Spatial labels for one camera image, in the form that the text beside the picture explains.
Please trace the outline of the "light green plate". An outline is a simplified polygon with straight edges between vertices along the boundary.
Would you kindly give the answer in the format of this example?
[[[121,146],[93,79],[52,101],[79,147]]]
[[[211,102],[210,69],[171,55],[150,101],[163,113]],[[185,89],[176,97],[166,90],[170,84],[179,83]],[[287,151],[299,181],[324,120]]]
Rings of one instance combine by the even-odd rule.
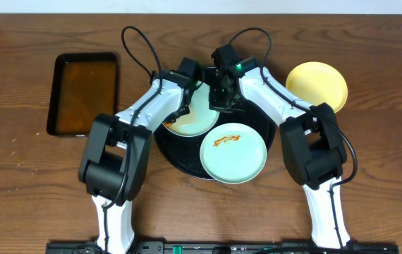
[[[200,161],[204,170],[219,182],[245,183],[263,170],[267,147],[253,128],[241,123],[225,123],[204,137]]]
[[[200,82],[200,87],[193,94],[190,113],[176,119],[175,124],[165,128],[182,137],[195,137],[209,131],[217,122],[219,112],[209,108],[209,86]]]

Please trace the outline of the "yellow plate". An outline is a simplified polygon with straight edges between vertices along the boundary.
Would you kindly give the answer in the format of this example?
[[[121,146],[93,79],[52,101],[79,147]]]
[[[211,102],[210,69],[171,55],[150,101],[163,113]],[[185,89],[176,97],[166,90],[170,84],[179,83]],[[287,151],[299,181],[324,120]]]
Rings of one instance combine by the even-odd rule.
[[[296,66],[288,74],[286,88],[315,106],[327,103],[335,113],[343,108],[348,98],[348,86],[341,73],[318,61]]]

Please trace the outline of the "green and orange sponge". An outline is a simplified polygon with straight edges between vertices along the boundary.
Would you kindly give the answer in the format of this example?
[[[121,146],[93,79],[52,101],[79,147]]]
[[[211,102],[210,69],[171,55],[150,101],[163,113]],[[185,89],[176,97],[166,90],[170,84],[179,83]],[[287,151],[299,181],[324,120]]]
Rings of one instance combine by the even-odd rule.
[[[170,128],[173,124],[175,124],[175,122],[163,122],[164,126],[166,126],[167,128]]]

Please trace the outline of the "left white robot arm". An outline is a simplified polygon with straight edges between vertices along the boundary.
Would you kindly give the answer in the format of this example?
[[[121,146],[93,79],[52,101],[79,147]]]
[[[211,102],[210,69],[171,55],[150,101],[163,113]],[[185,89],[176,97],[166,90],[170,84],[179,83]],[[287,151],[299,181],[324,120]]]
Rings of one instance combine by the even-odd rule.
[[[98,253],[127,253],[135,233],[132,201],[145,180],[153,132],[168,119],[188,114],[200,74],[161,71],[132,106],[99,114],[91,127],[78,179],[98,213]]]

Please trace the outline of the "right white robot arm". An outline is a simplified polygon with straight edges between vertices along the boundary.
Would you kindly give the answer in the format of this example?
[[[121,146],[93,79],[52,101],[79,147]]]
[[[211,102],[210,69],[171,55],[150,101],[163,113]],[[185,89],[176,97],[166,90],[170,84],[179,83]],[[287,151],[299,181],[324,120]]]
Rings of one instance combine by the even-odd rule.
[[[345,248],[351,238],[340,186],[343,164],[354,151],[335,116],[348,96],[343,76],[326,63],[311,61],[296,66],[282,85],[254,57],[214,65],[221,82],[211,89],[211,107],[226,111],[237,101],[250,102],[279,127],[284,164],[307,197],[312,241],[320,248]]]

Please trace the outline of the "round black serving tray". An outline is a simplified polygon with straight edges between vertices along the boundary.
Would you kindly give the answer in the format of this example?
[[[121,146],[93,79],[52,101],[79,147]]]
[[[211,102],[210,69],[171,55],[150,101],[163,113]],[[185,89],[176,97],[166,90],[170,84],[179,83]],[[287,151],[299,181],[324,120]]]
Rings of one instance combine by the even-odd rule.
[[[200,161],[200,146],[204,137],[214,128],[225,123],[241,123],[256,130],[263,138],[267,148],[274,139],[276,124],[266,117],[255,105],[244,103],[245,111],[236,113],[220,113],[215,125],[206,133],[195,137],[182,137],[168,131],[162,124],[154,132],[156,144],[164,157],[180,171],[199,179],[211,180],[212,177],[204,170]]]

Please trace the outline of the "black rectangular water tray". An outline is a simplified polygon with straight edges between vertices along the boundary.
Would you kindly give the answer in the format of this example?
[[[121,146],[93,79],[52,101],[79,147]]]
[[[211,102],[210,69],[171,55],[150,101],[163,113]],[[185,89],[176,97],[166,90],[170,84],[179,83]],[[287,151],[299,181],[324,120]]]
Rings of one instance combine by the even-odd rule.
[[[96,116],[118,106],[119,67],[113,52],[57,56],[47,117],[53,136],[86,136]]]

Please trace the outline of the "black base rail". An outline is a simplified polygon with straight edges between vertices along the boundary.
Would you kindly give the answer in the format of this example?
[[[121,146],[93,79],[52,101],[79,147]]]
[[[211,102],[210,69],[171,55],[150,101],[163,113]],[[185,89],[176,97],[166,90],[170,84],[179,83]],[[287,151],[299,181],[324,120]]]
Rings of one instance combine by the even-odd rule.
[[[256,253],[398,253],[394,244],[347,243],[340,249],[326,249],[311,242],[292,241],[280,244],[164,243],[141,241],[134,243],[127,254],[256,254]]]

